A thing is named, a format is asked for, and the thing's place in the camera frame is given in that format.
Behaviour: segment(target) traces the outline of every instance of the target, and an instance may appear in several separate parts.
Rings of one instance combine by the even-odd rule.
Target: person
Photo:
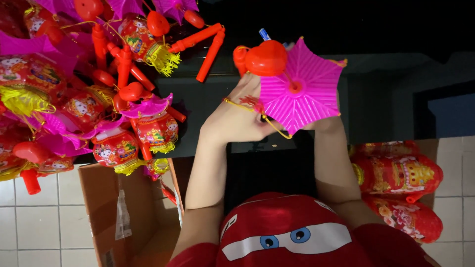
[[[246,74],[228,99],[239,103],[259,93],[260,77]],[[224,101],[217,107],[200,130],[183,224],[168,267],[440,267],[361,200],[340,117],[304,129],[315,131],[313,180],[319,199],[265,192],[224,218],[227,144],[260,141],[276,129],[255,112]]]

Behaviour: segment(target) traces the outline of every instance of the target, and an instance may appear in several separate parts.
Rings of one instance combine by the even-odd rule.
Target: blue battery
[[[259,30],[259,34],[262,36],[262,39],[264,39],[264,41],[271,39],[264,28]]]

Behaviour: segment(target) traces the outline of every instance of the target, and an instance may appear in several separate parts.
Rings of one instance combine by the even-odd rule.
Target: cardboard box
[[[175,188],[182,203],[169,162],[172,171],[164,182]],[[79,167],[79,177],[99,267],[165,266],[180,221],[177,206],[162,195],[159,182],[144,176],[142,168],[125,176],[100,164]]]

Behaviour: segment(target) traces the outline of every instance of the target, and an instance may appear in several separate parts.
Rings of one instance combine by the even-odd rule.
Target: red t-shirt
[[[350,231],[332,209],[304,195],[264,193],[234,208],[219,245],[201,243],[167,267],[433,267],[407,234],[382,224]]]

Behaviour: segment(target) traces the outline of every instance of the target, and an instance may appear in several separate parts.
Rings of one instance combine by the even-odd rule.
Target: pile of lanterns
[[[142,3],[126,10],[126,1],[0,1],[0,181],[21,176],[36,194],[38,177],[71,170],[86,153],[117,173],[144,166],[154,181],[168,170],[152,153],[175,148],[186,116],[171,107],[172,94],[152,93],[137,65],[170,76],[180,51],[219,33],[202,82],[224,28],[206,26],[169,45],[164,16],[205,27],[196,2],[155,0],[145,17]]]

